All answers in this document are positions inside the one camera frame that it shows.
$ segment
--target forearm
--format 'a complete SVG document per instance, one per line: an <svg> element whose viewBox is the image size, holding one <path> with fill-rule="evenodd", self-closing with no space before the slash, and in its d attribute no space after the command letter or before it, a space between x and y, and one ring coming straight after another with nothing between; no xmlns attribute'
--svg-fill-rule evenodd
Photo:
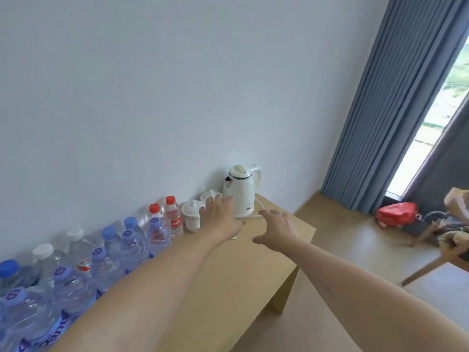
<svg viewBox="0 0 469 352"><path fill-rule="evenodd" d="M402 288L299 240L284 253L363 352L469 351L460 327Z"/></svg>
<svg viewBox="0 0 469 352"><path fill-rule="evenodd" d="M214 249L203 230L187 235L112 287L52 352L154 351L194 275Z"/></svg>

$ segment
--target red bag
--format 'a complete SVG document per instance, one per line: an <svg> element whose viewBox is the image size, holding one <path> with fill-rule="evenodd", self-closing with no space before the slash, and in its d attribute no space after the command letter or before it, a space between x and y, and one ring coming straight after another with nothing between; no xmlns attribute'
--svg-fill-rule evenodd
<svg viewBox="0 0 469 352"><path fill-rule="evenodd" d="M416 220L417 215L415 203L397 203L376 210L376 220L381 227L408 225Z"/></svg>

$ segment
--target chair leg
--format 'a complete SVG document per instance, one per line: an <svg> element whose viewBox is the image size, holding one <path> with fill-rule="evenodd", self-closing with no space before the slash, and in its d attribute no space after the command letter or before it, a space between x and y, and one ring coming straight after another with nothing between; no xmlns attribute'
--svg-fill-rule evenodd
<svg viewBox="0 0 469 352"><path fill-rule="evenodd" d="M419 237L415 238L412 243L410 244L410 247L414 247L418 242L425 241L428 237L430 237L433 232L438 230L439 223L438 221L434 221L431 223L429 227L427 227Z"/></svg>
<svg viewBox="0 0 469 352"><path fill-rule="evenodd" d="M424 276L425 274L431 272L432 270L438 268L439 266L442 266L443 264L446 263L446 259L441 257L438 257L434 261L428 263L426 266L424 266L422 269L418 270L417 272L413 273L411 276L407 277L404 279L401 283L401 285L404 287L410 283L412 283L414 280Z"/></svg>

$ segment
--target person's left hand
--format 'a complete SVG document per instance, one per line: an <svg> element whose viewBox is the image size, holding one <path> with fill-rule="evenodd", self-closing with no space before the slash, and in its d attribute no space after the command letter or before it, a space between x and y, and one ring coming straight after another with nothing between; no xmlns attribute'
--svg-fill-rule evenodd
<svg viewBox="0 0 469 352"><path fill-rule="evenodd" d="M224 198L222 194L208 198L205 207L201 207L200 230L212 235L213 242L219 246L236 236L244 222L233 216L233 197Z"/></svg>

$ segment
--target blue curtain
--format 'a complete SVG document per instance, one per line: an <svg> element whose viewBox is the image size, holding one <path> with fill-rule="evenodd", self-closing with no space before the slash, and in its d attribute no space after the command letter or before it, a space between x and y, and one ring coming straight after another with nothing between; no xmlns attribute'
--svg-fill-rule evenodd
<svg viewBox="0 0 469 352"><path fill-rule="evenodd" d="M321 192L375 211L469 29L469 0L390 0Z"/></svg>

